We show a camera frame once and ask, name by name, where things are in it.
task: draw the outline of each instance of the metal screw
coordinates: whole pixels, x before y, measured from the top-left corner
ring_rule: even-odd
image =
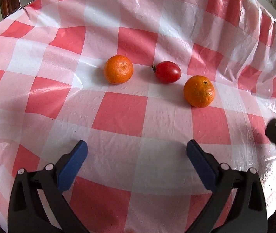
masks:
[[[253,173],[253,174],[256,174],[256,173],[257,173],[257,169],[251,167],[251,168],[250,168],[250,172]]]
[[[47,171],[51,171],[53,168],[54,168],[54,165],[53,165],[53,164],[47,164],[47,165],[45,166],[45,170],[47,170]]]
[[[25,172],[25,169],[24,168],[21,168],[18,170],[18,174],[23,174]]]
[[[221,164],[221,168],[222,168],[223,170],[229,170],[230,166],[229,166],[228,164],[226,164],[226,163],[222,163],[222,164]]]

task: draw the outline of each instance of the tangerine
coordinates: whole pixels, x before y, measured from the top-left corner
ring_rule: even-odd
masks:
[[[132,62],[123,55],[115,55],[107,60],[103,74],[111,84],[122,84],[127,82],[133,75]]]
[[[202,75],[192,76],[183,88],[184,97],[193,107],[207,107],[215,98],[215,88],[211,81]]]

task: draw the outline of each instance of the red tomato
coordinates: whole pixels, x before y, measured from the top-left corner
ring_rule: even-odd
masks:
[[[157,66],[152,66],[156,78],[162,83],[173,83],[180,79],[181,69],[175,63],[164,61]]]

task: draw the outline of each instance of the table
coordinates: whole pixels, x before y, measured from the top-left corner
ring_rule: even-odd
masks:
[[[134,74],[109,85],[102,67],[116,54]],[[164,60],[181,68],[174,84],[153,74]],[[195,74],[216,89],[204,109],[183,98]],[[36,0],[0,23],[0,225],[17,170],[80,139],[89,156],[64,197],[93,232],[184,232],[210,196],[185,154],[192,138],[233,169],[258,169],[270,216],[272,117],[276,20],[255,0]]]

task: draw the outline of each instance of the blue gripper pad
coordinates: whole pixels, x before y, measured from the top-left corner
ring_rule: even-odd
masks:
[[[67,162],[60,169],[57,176],[57,188],[60,192],[69,190],[86,157],[87,144],[82,140],[77,143],[69,154],[61,157],[59,162],[62,158],[67,159]]]
[[[205,157],[208,153],[205,153],[194,140],[188,142],[186,151],[205,188],[214,192],[216,190],[217,175]]]

